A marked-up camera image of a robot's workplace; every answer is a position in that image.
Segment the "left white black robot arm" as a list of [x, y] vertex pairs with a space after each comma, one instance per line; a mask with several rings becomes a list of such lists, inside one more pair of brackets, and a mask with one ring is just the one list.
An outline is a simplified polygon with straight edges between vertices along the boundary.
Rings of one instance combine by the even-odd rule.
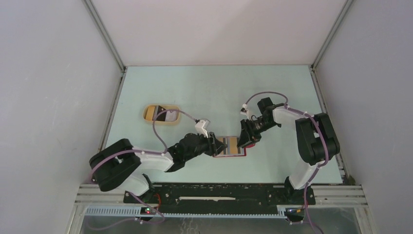
[[139, 171], [175, 172], [197, 156], [217, 156], [226, 148], [227, 145], [219, 141], [213, 132], [208, 137], [186, 134], [168, 147], [165, 153], [133, 147], [128, 139], [123, 138], [90, 158], [90, 177], [102, 192], [123, 189], [134, 194], [142, 203], [148, 203], [154, 197], [154, 190], [148, 175]]

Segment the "red leather card holder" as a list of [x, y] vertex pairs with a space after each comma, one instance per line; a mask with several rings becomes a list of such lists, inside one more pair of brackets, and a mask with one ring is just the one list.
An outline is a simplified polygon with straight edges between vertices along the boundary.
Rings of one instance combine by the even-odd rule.
[[247, 155], [247, 149], [252, 148], [255, 144], [246, 146], [245, 148], [237, 147], [239, 137], [238, 136], [218, 136], [217, 139], [226, 145], [226, 148], [214, 156], [215, 158], [223, 157], [243, 157]]

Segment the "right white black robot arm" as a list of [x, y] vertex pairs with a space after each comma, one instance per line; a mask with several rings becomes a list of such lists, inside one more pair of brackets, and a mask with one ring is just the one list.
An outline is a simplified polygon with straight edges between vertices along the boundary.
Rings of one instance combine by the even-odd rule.
[[310, 115], [285, 103], [274, 104], [271, 98], [261, 99], [257, 106], [261, 116], [241, 120], [238, 147], [247, 148], [262, 139], [261, 134], [272, 127], [290, 127], [297, 137], [300, 160], [284, 183], [283, 197], [295, 204], [303, 197], [318, 171], [340, 152], [340, 144], [326, 113]]

